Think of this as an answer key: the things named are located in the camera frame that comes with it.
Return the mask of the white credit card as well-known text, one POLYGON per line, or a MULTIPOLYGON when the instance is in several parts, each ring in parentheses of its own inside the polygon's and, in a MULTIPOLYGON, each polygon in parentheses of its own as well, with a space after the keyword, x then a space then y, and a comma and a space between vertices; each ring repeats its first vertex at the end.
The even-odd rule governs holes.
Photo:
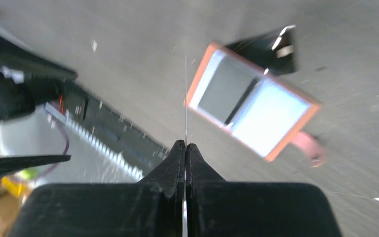
POLYGON ((225 57, 210 78, 197 108, 219 126, 227 126, 242 97, 260 81, 260 77, 249 66, 225 57))

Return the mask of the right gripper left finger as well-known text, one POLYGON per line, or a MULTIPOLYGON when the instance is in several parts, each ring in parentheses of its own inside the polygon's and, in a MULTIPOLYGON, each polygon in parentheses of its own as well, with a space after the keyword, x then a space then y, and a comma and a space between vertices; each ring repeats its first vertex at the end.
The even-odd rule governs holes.
POLYGON ((137 183, 54 183, 35 189, 11 237, 180 237, 183 140, 137 183))

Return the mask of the black credit card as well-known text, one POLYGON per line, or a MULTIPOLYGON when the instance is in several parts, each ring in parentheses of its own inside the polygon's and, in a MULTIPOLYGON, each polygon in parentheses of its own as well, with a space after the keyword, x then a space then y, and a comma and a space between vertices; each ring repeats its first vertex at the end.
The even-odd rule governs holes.
POLYGON ((239 39, 226 47, 275 76, 292 74, 299 70, 295 41, 296 25, 239 39))
MULTIPOLYGON (((185 59, 185 149, 188 145, 188 82, 187 82, 187 55, 185 55, 184 57, 185 59)), ((184 171, 184 178, 185 178, 185 181, 184 181, 184 205, 185 205, 185 208, 184 208, 184 212, 183 214, 185 214, 185 220, 186 220, 186 228, 187 228, 187 236, 189 237, 190 234, 189 234, 189 228, 188 228, 188 203, 187 203, 187 193, 186 193, 186 181, 187 181, 187 168, 185 166, 185 171, 184 171)))

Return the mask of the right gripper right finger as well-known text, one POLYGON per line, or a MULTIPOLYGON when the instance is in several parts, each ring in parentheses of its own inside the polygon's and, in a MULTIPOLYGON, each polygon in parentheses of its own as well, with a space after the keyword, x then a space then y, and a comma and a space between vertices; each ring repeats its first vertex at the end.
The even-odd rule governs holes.
POLYGON ((315 185, 230 182, 197 145, 185 155, 190 237, 340 237, 325 194, 315 185))

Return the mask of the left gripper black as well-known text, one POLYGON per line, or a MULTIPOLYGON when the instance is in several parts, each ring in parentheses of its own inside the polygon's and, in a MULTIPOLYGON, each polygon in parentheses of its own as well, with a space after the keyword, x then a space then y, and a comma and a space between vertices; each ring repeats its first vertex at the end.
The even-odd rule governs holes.
MULTIPOLYGON (((32 114, 63 95, 77 72, 50 61, 0 26, 0 122, 32 114)), ((20 170, 66 162, 71 155, 0 158, 0 178, 20 170)))

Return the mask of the brown leather card holder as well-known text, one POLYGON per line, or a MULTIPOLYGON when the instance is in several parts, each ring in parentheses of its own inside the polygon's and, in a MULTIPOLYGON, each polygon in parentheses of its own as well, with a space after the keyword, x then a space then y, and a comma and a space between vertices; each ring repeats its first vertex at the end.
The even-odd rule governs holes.
POLYGON ((303 130, 321 106, 315 97, 216 42, 207 46, 193 81, 188 86, 188 109, 203 116, 268 162, 275 160, 291 144, 304 153, 312 167, 324 163, 322 146, 303 130), (230 123, 219 126, 197 105, 210 76, 225 57, 232 57, 249 66, 258 73, 260 81, 242 97, 230 117, 230 123))

